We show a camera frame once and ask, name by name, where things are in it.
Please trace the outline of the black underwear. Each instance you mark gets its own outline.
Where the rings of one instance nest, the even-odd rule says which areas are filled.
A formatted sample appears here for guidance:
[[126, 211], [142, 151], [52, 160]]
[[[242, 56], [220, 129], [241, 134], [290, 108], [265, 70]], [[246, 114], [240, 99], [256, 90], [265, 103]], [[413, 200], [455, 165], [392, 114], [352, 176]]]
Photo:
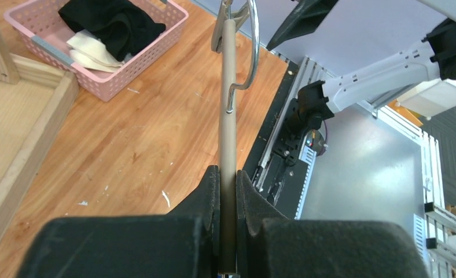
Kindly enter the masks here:
[[117, 61], [143, 51], [166, 30], [130, 1], [68, 1], [58, 14], [73, 32], [98, 38]]

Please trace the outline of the grey underwear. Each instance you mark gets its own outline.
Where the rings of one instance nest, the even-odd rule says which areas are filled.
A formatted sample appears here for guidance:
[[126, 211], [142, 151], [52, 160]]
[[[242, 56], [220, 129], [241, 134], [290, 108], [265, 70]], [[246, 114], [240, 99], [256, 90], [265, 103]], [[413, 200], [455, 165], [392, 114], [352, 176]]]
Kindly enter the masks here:
[[66, 44], [71, 59], [88, 70], [114, 73], [133, 58], [131, 53], [128, 53], [124, 60], [117, 61], [101, 40], [86, 30], [77, 32]]

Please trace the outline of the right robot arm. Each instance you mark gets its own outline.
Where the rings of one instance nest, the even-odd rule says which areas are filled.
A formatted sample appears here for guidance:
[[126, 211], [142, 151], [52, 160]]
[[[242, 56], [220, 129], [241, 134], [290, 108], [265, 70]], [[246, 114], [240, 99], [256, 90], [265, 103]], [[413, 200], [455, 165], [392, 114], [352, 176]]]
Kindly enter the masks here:
[[434, 79], [456, 80], [456, 1], [425, 1], [424, 5], [444, 20], [405, 50], [355, 72], [303, 86], [284, 131], [302, 136], [371, 96]]

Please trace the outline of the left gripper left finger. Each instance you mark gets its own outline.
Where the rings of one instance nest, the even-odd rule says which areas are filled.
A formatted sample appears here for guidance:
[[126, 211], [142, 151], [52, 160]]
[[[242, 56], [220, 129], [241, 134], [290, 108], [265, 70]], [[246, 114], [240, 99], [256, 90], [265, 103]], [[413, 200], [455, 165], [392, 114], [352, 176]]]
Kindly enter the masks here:
[[220, 172], [167, 214], [61, 217], [34, 238], [17, 277], [217, 277]]

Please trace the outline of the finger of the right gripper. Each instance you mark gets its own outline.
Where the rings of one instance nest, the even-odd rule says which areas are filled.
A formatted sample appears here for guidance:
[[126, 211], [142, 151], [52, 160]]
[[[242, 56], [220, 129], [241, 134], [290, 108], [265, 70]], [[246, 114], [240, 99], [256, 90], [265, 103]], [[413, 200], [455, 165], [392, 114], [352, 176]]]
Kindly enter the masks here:
[[284, 42], [314, 33], [338, 0], [303, 0], [287, 15], [266, 45], [274, 50]]

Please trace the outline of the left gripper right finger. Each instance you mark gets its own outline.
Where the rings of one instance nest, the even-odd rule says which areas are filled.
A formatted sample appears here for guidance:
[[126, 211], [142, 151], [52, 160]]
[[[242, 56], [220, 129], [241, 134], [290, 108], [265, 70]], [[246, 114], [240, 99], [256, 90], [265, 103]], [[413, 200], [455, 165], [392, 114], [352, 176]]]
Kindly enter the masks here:
[[236, 175], [241, 277], [427, 277], [414, 240], [382, 221], [292, 220]]

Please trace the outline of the wooden hanger of blue underwear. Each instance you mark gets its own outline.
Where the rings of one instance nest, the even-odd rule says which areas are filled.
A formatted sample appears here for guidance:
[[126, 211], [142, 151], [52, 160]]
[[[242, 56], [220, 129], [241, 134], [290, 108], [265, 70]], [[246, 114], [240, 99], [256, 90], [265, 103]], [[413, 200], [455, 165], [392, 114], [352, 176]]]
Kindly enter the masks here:
[[[211, 50], [222, 56], [218, 166], [220, 170], [220, 239], [218, 271], [234, 275], [237, 271], [237, 124], [236, 92], [253, 83], [259, 62], [259, 16], [255, 1], [246, 1], [238, 11], [231, 10], [231, 1], [221, 1], [211, 38]], [[247, 78], [236, 77], [236, 33], [246, 20], [251, 24], [251, 59]]]

